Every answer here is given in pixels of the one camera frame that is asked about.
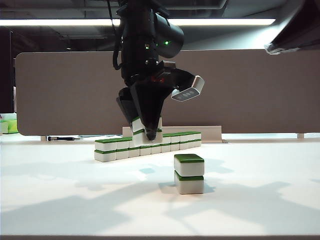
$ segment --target stacked mahjong tiles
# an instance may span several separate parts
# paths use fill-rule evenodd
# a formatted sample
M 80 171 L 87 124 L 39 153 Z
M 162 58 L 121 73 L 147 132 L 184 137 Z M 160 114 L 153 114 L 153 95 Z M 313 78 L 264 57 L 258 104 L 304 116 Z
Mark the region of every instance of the stacked mahjong tiles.
M 174 184 L 180 194 L 204 192 L 205 160 L 196 154 L 174 155 Z
M 161 135 L 162 141 L 160 143 L 152 142 L 152 144 L 149 141 L 144 143 L 135 141 L 135 135 L 133 137 L 96 140 L 94 159 L 100 162 L 109 162 L 201 146 L 201 132 L 198 131 L 164 133 Z

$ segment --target black pole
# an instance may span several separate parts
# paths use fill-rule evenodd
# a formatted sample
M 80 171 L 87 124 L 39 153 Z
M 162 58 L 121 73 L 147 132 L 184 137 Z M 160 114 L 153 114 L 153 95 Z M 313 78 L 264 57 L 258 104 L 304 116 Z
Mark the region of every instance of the black pole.
M 6 27 L 0 27 L 0 56 L 0 113 L 13 113 L 11 31 Z

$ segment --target cable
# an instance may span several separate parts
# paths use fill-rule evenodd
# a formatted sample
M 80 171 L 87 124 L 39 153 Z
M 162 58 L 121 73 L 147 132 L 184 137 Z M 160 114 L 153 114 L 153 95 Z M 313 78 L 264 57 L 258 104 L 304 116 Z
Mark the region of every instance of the cable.
M 119 70 L 122 67 L 122 63 L 118 64 L 118 56 L 119 56 L 119 51 L 120 51 L 120 48 L 121 48 L 121 37 L 122 37 L 123 30 L 124 30 L 124 26 L 123 26 L 123 23 L 121 21 L 120 22 L 120 26 L 119 26 L 119 31 L 118 31 L 118 34 L 117 34 L 116 27 L 114 25 L 114 21 L 113 21 L 113 17 L 112 17 L 110 0 L 107 0 L 107 4 L 108 4 L 108 10 L 109 10 L 109 17 L 111 19 L 112 29 L 113 29 L 113 33 L 114 33 L 114 36 L 115 36 L 113 55 L 112 55 L 112 64 L 113 64 L 113 67 L 114 67 L 115 70 Z
M 114 35 L 117 35 L 116 27 L 115 27 L 115 25 L 114 25 L 114 21 L 113 21 L 113 17 L 112 17 L 110 0 L 107 0 L 107 3 L 108 3 L 108 10 L 109 10 L 109 17 L 110 17 L 110 19 L 111 19 L 111 24 L 112 24 L 112 28 L 113 28 L 113 33 L 114 33 Z

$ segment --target table surface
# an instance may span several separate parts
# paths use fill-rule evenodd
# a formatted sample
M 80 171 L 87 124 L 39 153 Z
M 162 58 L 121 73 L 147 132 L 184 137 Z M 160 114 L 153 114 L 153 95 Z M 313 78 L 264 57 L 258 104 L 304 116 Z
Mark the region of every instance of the table surface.
M 320 139 L 234 140 L 112 162 L 92 140 L 1 136 L 1 234 L 320 234 Z M 173 156 L 205 159 L 205 193 L 180 195 Z

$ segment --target white table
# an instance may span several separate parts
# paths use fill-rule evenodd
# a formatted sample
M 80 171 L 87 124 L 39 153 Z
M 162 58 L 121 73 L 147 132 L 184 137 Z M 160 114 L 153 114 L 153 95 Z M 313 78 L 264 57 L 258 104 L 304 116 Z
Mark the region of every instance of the white table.
M 98 162 L 94 143 L 1 136 L 1 235 L 320 235 L 320 140 L 235 140 Z M 205 159 L 179 195 L 173 155 Z

